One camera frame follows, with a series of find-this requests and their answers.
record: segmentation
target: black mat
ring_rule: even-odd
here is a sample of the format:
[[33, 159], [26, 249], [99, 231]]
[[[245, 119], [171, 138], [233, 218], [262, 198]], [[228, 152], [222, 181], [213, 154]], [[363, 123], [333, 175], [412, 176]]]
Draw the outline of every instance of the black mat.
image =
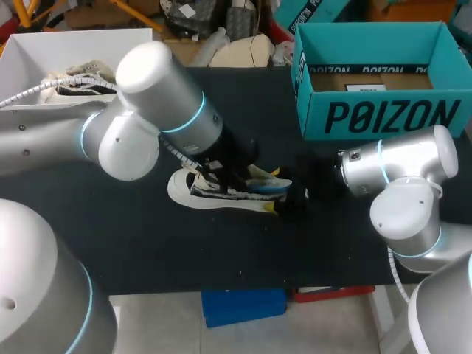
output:
[[[328, 152], [361, 144], [303, 142], [287, 69], [191, 72], [226, 122], [257, 134], [265, 169], [293, 164], [308, 146]], [[457, 148], [459, 175], [444, 185], [441, 215], [472, 223], [471, 150], [466, 139]], [[62, 164], [0, 178], [0, 198], [46, 218], [109, 294], [392, 283], [386, 246], [369, 222], [370, 199], [313, 204], [296, 223], [234, 209], [188, 209], [167, 196], [178, 166], [162, 150], [149, 176], [125, 183], [92, 164]], [[421, 280], [400, 275], [404, 282]]]

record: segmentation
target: red object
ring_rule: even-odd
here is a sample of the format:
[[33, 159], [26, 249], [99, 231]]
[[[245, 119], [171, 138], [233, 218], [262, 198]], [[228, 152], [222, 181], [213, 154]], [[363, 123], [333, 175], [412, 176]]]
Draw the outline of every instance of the red object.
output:
[[351, 286], [349, 288], [342, 288], [341, 290], [319, 293], [299, 293], [296, 290], [293, 290], [293, 296], [295, 302], [313, 302], [369, 294], [373, 293], [374, 290], [375, 286]]
[[16, 29], [20, 25], [20, 21], [16, 17], [12, 17], [10, 20], [0, 26], [0, 44], [8, 41], [10, 35], [15, 33]]
[[274, 19], [270, 20], [268, 31], [271, 38], [277, 44], [285, 42], [285, 41], [290, 41], [290, 42], [294, 41], [294, 37], [292, 36], [292, 34], [286, 29], [279, 26], [279, 24]]

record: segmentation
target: cardboard box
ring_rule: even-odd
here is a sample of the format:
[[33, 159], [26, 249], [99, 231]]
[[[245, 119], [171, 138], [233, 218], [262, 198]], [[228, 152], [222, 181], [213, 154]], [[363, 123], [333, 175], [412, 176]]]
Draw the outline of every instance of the cardboard box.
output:
[[[458, 137], [472, 114], [472, 69], [442, 23], [301, 24], [291, 76], [308, 140], [382, 139], [435, 124]], [[359, 84], [385, 88], [346, 87]]]
[[172, 53], [177, 57], [183, 66], [189, 66], [193, 58], [200, 51], [203, 42], [191, 40], [165, 40]]
[[305, 22], [333, 22], [349, 0], [285, 0], [274, 14], [283, 28], [292, 35], [296, 26]]
[[[91, 60], [115, 72], [126, 53], [152, 40], [150, 28], [12, 35], [0, 57], [0, 101], [41, 84], [48, 72], [65, 72]], [[18, 104], [32, 105], [37, 99], [28, 96]]]
[[449, 22], [456, 0], [369, 0], [368, 22]]

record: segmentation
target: white shoe sole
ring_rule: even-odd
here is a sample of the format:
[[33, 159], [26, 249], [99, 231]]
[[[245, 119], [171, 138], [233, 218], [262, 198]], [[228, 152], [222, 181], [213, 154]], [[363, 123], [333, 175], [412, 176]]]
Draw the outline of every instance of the white shoe sole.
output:
[[236, 208], [252, 210], [254, 212], [269, 212], [264, 209], [267, 201], [231, 201], [228, 199], [202, 198], [191, 195], [187, 186], [187, 176], [190, 172], [180, 169], [170, 177], [167, 184], [167, 193], [170, 198], [185, 207], [193, 209], [220, 209], [220, 208]]

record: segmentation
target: white shoe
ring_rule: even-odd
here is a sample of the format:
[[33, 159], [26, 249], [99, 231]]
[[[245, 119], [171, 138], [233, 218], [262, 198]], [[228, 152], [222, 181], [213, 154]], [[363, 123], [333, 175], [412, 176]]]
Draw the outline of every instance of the white shoe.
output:
[[238, 208], [273, 212], [274, 202], [285, 197], [291, 181], [277, 178], [254, 165], [248, 169], [254, 177], [246, 182], [251, 192], [229, 188], [222, 193], [217, 183], [207, 181], [201, 173], [188, 168], [172, 174], [167, 192], [176, 203], [193, 209]]

